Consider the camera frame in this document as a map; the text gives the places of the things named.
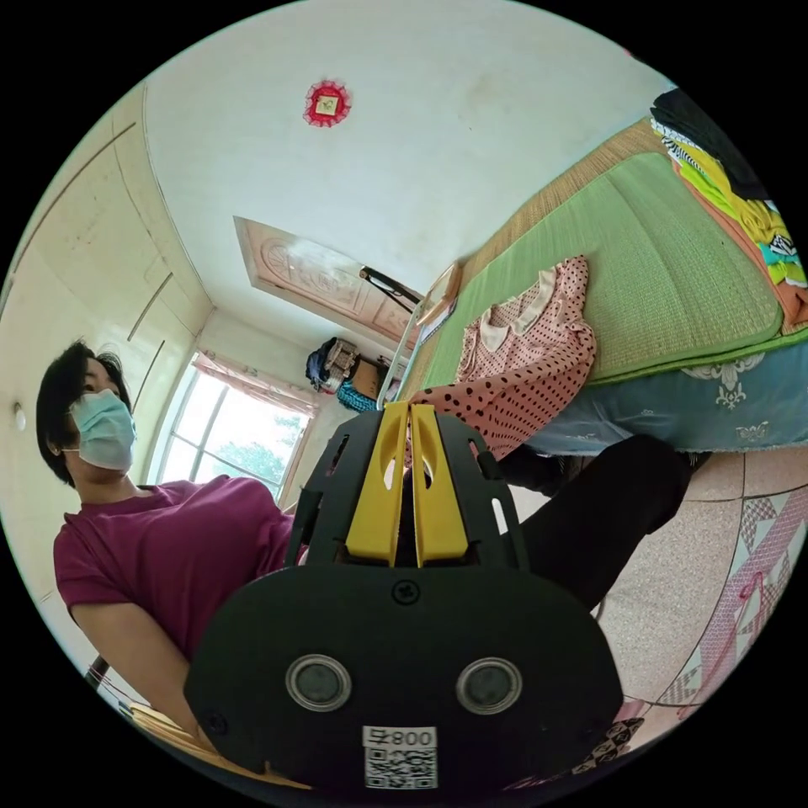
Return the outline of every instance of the blue bed skirt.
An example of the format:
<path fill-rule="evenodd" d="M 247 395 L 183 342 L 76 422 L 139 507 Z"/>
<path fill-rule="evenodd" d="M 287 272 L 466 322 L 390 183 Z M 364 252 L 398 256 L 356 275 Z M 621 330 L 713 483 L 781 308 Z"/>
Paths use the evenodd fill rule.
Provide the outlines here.
<path fill-rule="evenodd" d="M 528 443 L 543 455 L 597 455 L 639 434 L 691 452 L 808 444 L 808 342 L 729 364 L 587 385 Z"/>

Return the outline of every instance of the pink curtain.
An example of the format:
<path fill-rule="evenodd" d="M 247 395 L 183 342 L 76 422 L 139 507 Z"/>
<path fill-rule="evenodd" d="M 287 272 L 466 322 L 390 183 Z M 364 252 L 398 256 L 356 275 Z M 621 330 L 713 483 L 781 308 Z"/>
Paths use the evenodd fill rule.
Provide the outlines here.
<path fill-rule="evenodd" d="M 283 407 L 308 418 L 313 418 L 317 414 L 317 400 L 313 393 L 213 351 L 197 353 L 193 366 L 200 373 L 223 381 L 258 401 L 272 404 L 274 407 Z"/>

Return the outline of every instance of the black pants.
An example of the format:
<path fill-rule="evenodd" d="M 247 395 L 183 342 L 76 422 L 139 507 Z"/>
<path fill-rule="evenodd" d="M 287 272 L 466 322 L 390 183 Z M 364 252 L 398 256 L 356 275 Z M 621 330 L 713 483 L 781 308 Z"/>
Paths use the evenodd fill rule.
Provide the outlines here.
<path fill-rule="evenodd" d="M 552 486 L 557 460 L 528 447 L 500 462 L 508 485 Z M 522 524 L 530 569 L 577 596 L 590 611 L 605 597 L 637 545 L 679 510 L 690 467 L 670 446 L 636 436 L 601 452 Z M 412 486 L 404 486 L 396 564 L 414 565 Z"/>

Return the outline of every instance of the floor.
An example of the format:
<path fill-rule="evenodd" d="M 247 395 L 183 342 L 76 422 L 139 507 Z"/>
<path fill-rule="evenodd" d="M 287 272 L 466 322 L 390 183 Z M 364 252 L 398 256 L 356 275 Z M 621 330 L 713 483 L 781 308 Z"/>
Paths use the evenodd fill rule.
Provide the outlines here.
<path fill-rule="evenodd" d="M 520 519 L 541 495 L 513 489 Z M 603 602 L 600 624 L 637 748 L 720 686 L 771 614 L 805 541 L 808 449 L 717 454 L 676 518 L 648 536 Z"/>

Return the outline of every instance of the qr code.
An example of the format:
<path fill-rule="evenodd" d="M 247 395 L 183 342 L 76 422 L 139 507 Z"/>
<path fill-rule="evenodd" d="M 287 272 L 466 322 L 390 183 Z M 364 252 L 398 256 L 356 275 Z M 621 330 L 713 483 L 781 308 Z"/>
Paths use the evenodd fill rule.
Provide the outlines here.
<path fill-rule="evenodd" d="M 437 749 L 365 749 L 369 789 L 437 789 Z"/>

